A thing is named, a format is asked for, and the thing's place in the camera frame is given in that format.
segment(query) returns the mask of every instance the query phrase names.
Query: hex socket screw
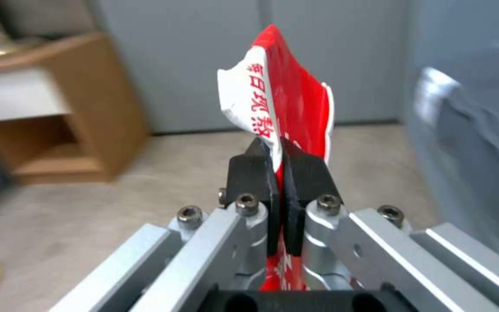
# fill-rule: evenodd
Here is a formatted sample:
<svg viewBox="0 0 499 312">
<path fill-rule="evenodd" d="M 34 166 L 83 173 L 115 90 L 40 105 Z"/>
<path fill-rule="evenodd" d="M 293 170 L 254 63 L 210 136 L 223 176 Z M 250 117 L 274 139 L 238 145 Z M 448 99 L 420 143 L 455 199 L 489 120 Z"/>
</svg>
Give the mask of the hex socket screw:
<svg viewBox="0 0 499 312">
<path fill-rule="evenodd" d="M 259 201 L 251 193 L 242 193 L 236 198 L 236 212 L 244 217 L 251 217 L 259 211 Z"/>
<path fill-rule="evenodd" d="M 317 207 L 327 215 L 338 215 L 342 201 L 336 195 L 321 194 L 317 197 Z"/>
<path fill-rule="evenodd" d="M 176 219 L 181 228 L 187 230 L 194 230 L 200 227 L 203 221 L 203 213 L 200 207 L 189 205 L 182 207 L 176 213 Z"/>
</svg>

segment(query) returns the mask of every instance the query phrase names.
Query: gray wall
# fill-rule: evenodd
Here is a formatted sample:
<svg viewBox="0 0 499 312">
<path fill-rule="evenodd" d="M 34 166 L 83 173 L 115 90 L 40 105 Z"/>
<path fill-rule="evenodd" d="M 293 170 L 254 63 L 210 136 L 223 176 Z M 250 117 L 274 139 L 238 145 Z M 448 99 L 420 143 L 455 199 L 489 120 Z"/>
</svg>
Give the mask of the gray wall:
<svg viewBox="0 0 499 312">
<path fill-rule="evenodd" d="M 232 128 L 216 70 L 235 65 L 270 22 L 334 91 L 336 120 L 398 118 L 410 0 L 95 0 L 154 132 Z"/>
<path fill-rule="evenodd" d="M 337 122 L 397 119 L 410 0 L 274 0 L 297 59 L 333 90 Z"/>
<path fill-rule="evenodd" d="M 235 65 L 261 29 L 255 1 L 100 0 L 154 132 L 232 128 L 217 69 Z"/>
</svg>

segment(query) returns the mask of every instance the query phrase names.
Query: silver metal arm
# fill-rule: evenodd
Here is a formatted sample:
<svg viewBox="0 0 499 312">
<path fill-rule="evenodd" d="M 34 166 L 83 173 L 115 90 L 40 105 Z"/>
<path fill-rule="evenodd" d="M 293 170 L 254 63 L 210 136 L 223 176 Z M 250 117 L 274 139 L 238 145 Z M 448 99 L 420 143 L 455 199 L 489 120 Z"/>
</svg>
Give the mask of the silver metal arm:
<svg viewBox="0 0 499 312">
<path fill-rule="evenodd" d="M 180 247 L 179 233 L 145 224 L 50 311 L 126 311 Z"/>
<path fill-rule="evenodd" d="M 215 209 L 131 311 L 155 311 L 156 307 L 196 311 L 209 290 L 228 288 L 237 272 L 251 276 L 265 268 L 266 249 L 262 255 L 258 250 L 266 247 L 261 243 L 266 241 L 266 231 L 267 209 L 261 203 L 247 217 L 237 213 L 235 204 Z"/>
<path fill-rule="evenodd" d="M 389 286 L 419 311 L 499 311 L 499 255 L 449 224 L 410 237 L 392 213 L 401 212 L 348 214 L 340 207 L 332 213 L 321 197 L 311 202 L 302 253 L 306 284 Z"/>
</svg>

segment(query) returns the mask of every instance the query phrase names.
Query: bolt head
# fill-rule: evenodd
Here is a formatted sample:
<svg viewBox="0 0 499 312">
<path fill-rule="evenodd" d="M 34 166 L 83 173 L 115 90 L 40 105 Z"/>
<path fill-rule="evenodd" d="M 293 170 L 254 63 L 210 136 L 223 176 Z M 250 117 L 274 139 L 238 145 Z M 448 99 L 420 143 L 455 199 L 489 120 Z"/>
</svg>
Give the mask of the bolt head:
<svg viewBox="0 0 499 312">
<path fill-rule="evenodd" d="M 327 215 L 338 215 L 342 201 L 336 195 L 322 194 L 317 197 L 317 207 Z"/>
<path fill-rule="evenodd" d="M 176 219 L 181 228 L 194 230 L 200 227 L 203 221 L 203 213 L 201 212 L 200 207 L 190 205 L 182 207 L 176 213 Z"/>
<path fill-rule="evenodd" d="M 236 212 L 244 217 L 255 215 L 259 211 L 259 201 L 251 193 L 242 193 L 236 198 Z"/>
<path fill-rule="evenodd" d="M 383 216 L 386 220 L 390 221 L 397 228 L 402 228 L 404 224 L 404 213 L 396 206 L 382 205 L 378 207 L 376 212 Z"/>
<path fill-rule="evenodd" d="M 218 189 L 218 204 L 219 205 L 226 205 L 226 188 L 220 188 Z"/>
</svg>

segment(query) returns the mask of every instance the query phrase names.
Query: wooden shelf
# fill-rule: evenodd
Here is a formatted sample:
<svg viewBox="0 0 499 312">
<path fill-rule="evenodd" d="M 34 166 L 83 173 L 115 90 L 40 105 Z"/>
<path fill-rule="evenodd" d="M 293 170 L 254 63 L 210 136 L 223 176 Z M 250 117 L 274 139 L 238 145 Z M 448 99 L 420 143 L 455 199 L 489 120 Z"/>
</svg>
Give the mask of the wooden shelf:
<svg viewBox="0 0 499 312">
<path fill-rule="evenodd" d="M 95 158 L 85 155 L 77 143 L 66 143 L 49 148 L 32 160 L 15 168 L 13 173 L 18 176 L 27 176 L 99 171 L 101 171 L 101 166 Z"/>
</svg>

